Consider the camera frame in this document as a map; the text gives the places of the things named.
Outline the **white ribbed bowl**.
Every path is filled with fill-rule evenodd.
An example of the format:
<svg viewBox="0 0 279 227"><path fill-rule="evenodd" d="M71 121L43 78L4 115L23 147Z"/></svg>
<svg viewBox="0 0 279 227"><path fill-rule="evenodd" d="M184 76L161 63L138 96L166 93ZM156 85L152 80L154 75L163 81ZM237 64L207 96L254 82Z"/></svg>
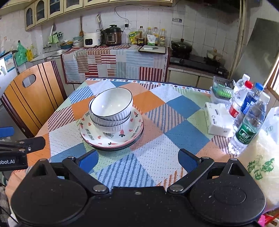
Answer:
<svg viewBox="0 0 279 227"><path fill-rule="evenodd" d="M108 121L125 119L132 111L132 106L132 93L122 87L110 88L101 92L88 105L92 117Z"/></svg>
<svg viewBox="0 0 279 227"><path fill-rule="evenodd" d="M117 133L120 130L124 129L124 127L130 122L131 112L123 119L123 120L117 120L117 121L111 121L111 120L104 120L96 115L94 115L91 111L91 105L94 98L90 100L88 107L89 107L89 115L90 119L95 125L96 128L98 128L100 131L104 133Z"/></svg>

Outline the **blue fried egg plate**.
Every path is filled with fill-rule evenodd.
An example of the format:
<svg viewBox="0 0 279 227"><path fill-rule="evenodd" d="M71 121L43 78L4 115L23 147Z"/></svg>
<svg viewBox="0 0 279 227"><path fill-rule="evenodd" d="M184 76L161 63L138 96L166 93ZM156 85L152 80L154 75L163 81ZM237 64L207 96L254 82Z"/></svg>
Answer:
<svg viewBox="0 0 279 227"><path fill-rule="evenodd" d="M136 124L132 129L123 129L118 133L104 133L99 142L91 141L89 145L101 151L118 151L137 142L143 134L144 122Z"/></svg>

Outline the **white lovely bear plate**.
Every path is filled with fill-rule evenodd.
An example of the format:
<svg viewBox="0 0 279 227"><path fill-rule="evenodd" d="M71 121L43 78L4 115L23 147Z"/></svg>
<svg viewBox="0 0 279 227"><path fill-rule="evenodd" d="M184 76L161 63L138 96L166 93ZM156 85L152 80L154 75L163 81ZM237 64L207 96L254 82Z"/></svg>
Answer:
<svg viewBox="0 0 279 227"><path fill-rule="evenodd" d="M134 144L142 135L144 120L140 112L133 108L129 121L122 129L116 132L103 132L92 122L89 112L86 112L80 120L80 133L83 140L92 147L103 151L121 150Z"/></svg>

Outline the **stacked bowls on counter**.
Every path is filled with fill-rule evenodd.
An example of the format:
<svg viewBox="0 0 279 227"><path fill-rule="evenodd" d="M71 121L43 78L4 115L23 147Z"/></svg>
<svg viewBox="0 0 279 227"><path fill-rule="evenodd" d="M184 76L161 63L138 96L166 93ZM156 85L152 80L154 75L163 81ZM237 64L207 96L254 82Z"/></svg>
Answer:
<svg viewBox="0 0 279 227"><path fill-rule="evenodd" d="M76 36L76 37L73 37L73 47L74 48L80 48L80 47L83 47L84 46L84 41L83 41L83 36Z"/></svg>

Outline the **orange wooden chair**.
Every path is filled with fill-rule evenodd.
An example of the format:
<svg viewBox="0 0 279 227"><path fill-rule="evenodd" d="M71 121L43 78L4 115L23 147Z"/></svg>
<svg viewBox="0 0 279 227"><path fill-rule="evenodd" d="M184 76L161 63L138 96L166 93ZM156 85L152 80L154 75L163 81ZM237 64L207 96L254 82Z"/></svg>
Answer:
<svg viewBox="0 0 279 227"><path fill-rule="evenodd" d="M34 137L66 99L55 61L26 69L1 96L5 109L27 138Z"/></svg>

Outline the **white rice bag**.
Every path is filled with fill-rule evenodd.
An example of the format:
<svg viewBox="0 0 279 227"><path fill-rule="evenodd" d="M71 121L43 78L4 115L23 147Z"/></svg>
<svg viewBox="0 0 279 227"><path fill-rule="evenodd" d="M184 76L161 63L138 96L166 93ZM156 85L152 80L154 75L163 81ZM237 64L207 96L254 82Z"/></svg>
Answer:
<svg viewBox="0 0 279 227"><path fill-rule="evenodd" d="M278 208L278 151L278 107L273 107L259 132L238 157L264 193L265 212Z"/></svg>

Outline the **red label water bottle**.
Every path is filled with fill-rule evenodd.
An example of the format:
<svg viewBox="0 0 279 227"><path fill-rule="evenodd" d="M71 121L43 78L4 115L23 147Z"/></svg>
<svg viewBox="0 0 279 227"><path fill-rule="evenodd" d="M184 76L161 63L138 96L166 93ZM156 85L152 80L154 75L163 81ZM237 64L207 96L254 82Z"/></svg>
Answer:
<svg viewBox="0 0 279 227"><path fill-rule="evenodd" d="M252 87L253 87L252 82L247 80L244 83L244 85L232 97L232 102L228 111L233 118L236 118L240 113L240 109L244 102L244 99L247 93L252 89Z"/></svg>

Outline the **green label water bottle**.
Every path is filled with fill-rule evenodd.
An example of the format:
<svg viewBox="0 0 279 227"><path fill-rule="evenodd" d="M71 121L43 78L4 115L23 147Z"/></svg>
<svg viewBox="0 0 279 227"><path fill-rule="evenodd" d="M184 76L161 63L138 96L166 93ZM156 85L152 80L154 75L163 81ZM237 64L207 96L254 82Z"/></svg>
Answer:
<svg viewBox="0 0 279 227"><path fill-rule="evenodd" d="M258 101L246 113L236 133L228 144L233 155L242 153L260 130L267 112L270 96L262 92Z"/></svg>

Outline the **green plastic bag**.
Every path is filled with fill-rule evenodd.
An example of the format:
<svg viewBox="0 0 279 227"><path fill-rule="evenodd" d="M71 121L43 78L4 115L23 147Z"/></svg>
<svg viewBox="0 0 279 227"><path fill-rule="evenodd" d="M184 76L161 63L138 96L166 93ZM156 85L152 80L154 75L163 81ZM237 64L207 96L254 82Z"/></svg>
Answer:
<svg viewBox="0 0 279 227"><path fill-rule="evenodd" d="M27 50L21 44L21 41L17 42L17 52L15 53L15 61L18 66L21 66L25 62L27 62Z"/></svg>

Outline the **clear plastic basket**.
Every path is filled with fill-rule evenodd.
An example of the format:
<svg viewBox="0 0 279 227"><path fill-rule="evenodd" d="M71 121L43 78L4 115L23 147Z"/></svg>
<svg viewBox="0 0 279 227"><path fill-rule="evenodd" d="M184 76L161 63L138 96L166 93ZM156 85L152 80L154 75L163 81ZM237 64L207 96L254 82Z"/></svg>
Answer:
<svg viewBox="0 0 279 227"><path fill-rule="evenodd" d="M214 76L212 91L217 98L229 101L233 96L235 85L234 80Z"/></svg>

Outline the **blue label water bottle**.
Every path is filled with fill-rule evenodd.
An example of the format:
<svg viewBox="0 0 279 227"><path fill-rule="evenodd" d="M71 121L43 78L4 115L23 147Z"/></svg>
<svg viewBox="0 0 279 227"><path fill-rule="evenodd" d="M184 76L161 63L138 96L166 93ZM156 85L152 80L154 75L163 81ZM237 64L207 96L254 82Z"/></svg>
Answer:
<svg viewBox="0 0 279 227"><path fill-rule="evenodd" d="M247 92L247 95L240 108L240 112L234 121L234 131L237 131L248 110L253 106L253 104L255 104L258 101L263 89L263 85L257 82L255 83L254 87Z"/></svg>

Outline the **white cap water bottle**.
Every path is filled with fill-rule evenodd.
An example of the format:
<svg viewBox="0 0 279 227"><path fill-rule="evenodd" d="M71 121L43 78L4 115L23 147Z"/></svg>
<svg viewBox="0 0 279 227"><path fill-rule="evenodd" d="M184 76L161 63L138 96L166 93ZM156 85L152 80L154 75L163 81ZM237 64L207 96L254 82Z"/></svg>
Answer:
<svg viewBox="0 0 279 227"><path fill-rule="evenodd" d="M228 103L226 104L226 109L227 111L229 111L230 106L232 105L235 95L236 93L244 86L246 81L250 80L250 76L248 76L247 74L243 74L242 78L239 79L233 89L233 93L232 93L232 97L230 98L230 100L228 101Z"/></svg>

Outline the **black gas stove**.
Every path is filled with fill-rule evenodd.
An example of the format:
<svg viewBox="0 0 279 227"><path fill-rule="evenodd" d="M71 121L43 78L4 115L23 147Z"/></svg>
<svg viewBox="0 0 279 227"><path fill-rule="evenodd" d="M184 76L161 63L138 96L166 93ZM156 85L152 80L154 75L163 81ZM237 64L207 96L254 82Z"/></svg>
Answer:
<svg viewBox="0 0 279 227"><path fill-rule="evenodd" d="M228 76L227 69L225 69L220 62L217 62L216 60L212 60L208 57L190 55L189 58L182 59L182 58L171 56L170 63L178 66L191 68L191 69L205 71L221 77Z"/></svg>

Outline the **black pressure cooker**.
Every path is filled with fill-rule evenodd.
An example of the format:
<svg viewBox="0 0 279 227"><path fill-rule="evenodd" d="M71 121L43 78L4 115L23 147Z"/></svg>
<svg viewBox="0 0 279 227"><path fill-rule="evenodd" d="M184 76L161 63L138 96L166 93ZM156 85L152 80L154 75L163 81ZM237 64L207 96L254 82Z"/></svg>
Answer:
<svg viewBox="0 0 279 227"><path fill-rule="evenodd" d="M110 25L104 30L104 42L107 46L116 46L122 44L122 30L117 25Z"/></svg>

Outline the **cream wall cabinets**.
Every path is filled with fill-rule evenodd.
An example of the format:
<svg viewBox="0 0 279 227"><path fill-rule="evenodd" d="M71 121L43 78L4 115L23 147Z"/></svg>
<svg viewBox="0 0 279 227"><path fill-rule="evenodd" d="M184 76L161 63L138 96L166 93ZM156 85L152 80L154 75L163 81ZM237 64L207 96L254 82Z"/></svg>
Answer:
<svg viewBox="0 0 279 227"><path fill-rule="evenodd" d="M24 10L25 30L75 10L119 2L123 1L32 1Z"/></svg>

